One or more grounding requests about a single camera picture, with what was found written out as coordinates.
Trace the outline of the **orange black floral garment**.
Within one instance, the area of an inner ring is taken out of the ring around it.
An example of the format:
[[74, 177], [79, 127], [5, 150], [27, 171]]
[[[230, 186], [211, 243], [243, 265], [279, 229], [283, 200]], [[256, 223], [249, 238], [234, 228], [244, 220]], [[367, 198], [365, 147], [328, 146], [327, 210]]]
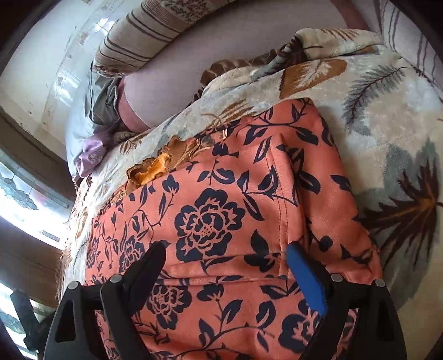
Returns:
[[159, 241], [166, 263], [135, 317], [156, 359], [297, 359], [321, 318], [291, 275], [289, 244], [348, 281], [382, 275], [332, 133], [302, 98], [197, 139], [212, 145], [93, 220], [86, 283]]

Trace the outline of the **cream leaf pattern blanket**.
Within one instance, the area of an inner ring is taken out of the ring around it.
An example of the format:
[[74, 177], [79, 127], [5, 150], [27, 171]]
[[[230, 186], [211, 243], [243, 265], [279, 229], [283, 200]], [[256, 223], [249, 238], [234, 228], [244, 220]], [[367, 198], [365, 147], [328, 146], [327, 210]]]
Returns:
[[442, 97], [372, 32], [303, 29], [290, 48], [286, 65], [217, 70], [197, 100], [114, 148], [80, 183], [59, 289], [87, 284], [93, 220], [212, 145], [198, 135], [306, 98], [332, 133], [407, 356], [425, 359], [442, 336]]

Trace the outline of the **patterned glass window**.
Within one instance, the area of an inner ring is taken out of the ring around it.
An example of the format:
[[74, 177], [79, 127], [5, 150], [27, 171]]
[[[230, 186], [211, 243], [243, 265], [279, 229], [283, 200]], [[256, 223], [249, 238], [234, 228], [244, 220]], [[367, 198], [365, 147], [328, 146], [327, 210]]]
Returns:
[[1, 217], [36, 239], [64, 250], [74, 202], [1, 152]]

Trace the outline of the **grey blue crumpled clothes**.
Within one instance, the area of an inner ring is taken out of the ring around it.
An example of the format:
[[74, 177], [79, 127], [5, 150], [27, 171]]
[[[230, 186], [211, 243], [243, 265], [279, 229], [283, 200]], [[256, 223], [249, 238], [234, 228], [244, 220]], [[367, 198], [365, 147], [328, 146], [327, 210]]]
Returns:
[[86, 82], [77, 91], [65, 131], [68, 168], [74, 177], [78, 176], [74, 158], [82, 151], [85, 140], [100, 132], [113, 137], [119, 125], [116, 104], [120, 82], [120, 78], [106, 78], [91, 68], [86, 73]]

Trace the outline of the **striped floral pillow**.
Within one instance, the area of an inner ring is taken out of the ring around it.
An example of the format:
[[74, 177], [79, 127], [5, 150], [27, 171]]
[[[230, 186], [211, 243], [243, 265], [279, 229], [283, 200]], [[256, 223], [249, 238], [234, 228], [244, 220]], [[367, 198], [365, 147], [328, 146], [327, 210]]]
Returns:
[[384, 44], [399, 53], [418, 69], [442, 96], [442, 60], [437, 55], [429, 36], [417, 27], [391, 1], [354, 1], [369, 29], [382, 36]]

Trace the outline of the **long striped bolster pillow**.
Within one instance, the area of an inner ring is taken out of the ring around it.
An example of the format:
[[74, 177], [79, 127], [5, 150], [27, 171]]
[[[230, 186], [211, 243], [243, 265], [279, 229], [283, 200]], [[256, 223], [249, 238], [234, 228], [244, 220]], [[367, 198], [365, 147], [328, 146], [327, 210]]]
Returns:
[[146, 0], [118, 19], [99, 45], [93, 71], [106, 78], [128, 76], [177, 36], [228, 0]]

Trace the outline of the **purple floral cloth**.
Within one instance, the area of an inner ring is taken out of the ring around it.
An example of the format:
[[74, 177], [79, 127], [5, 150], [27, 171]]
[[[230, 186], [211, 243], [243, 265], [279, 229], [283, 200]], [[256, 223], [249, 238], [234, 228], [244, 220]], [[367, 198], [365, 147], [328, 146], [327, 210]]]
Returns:
[[83, 143], [82, 151], [74, 158], [77, 175], [80, 178], [89, 176], [112, 145], [113, 137], [108, 132], [100, 132], [88, 137]]

